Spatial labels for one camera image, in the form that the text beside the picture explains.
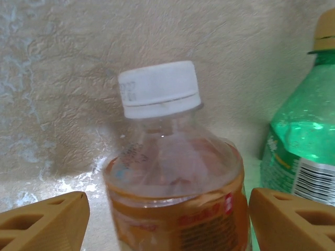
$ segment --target clear plastic bottle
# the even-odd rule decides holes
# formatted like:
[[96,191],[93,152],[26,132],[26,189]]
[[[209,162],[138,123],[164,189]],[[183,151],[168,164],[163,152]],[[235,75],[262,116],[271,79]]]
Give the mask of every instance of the clear plastic bottle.
[[252,250],[243,162],[200,127],[191,61],[119,76],[131,144],[104,169],[121,251]]
[[319,19],[314,66],[271,122],[262,186],[335,206],[335,9]]

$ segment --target yellow cap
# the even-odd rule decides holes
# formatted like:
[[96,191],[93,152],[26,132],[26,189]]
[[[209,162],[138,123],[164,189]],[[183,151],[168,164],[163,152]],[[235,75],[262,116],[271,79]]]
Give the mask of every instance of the yellow cap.
[[335,8],[320,16],[314,35],[314,51],[331,49],[335,49]]

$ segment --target tan plastic piece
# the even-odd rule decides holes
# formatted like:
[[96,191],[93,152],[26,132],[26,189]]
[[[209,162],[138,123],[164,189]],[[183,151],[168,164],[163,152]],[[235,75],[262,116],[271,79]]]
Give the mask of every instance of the tan plastic piece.
[[80,251],[90,217],[84,192],[0,214],[1,251]]
[[335,49],[335,8],[324,12],[314,35],[314,51]]
[[254,188],[249,208],[261,251],[335,250],[335,207]]

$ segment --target barcode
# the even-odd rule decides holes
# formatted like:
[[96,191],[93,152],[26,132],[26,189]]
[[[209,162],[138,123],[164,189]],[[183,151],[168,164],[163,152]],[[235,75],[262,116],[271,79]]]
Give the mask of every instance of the barcode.
[[301,159],[294,195],[335,206],[335,167]]

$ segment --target green bottle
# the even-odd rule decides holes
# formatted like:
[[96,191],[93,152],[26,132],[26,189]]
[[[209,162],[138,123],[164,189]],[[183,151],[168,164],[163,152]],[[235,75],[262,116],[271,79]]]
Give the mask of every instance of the green bottle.
[[309,54],[312,70],[271,121],[261,185],[335,206],[335,8]]

